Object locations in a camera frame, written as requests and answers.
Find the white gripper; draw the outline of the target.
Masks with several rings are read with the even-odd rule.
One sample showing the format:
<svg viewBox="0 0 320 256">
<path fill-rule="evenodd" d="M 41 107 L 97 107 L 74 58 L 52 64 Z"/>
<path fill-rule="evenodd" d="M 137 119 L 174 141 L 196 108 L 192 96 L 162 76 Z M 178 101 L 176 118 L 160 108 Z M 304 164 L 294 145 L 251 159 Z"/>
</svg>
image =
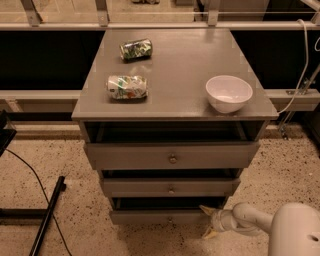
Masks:
<svg viewBox="0 0 320 256">
<path fill-rule="evenodd" d="M 210 227 L 207 228 L 202 238 L 212 239 L 218 232 L 234 231 L 237 228 L 237 221 L 231 210 L 215 209 L 200 205 L 199 208 L 208 216 L 211 216 Z"/>
</svg>

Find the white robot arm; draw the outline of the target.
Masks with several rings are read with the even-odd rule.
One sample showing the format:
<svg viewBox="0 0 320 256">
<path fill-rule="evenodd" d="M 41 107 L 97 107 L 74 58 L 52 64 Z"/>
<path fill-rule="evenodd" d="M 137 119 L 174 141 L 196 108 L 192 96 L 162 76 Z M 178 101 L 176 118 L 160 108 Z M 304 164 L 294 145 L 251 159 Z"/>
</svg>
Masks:
<svg viewBox="0 0 320 256">
<path fill-rule="evenodd" d="M 320 212 L 302 203 L 287 203 L 274 215 L 257 210 L 248 203 L 232 209 L 200 205 L 210 224 L 203 235 L 234 231 L 245 236 L 265 232 L 269 236 L 268 256 L 320 256 Z"/>
</svg>

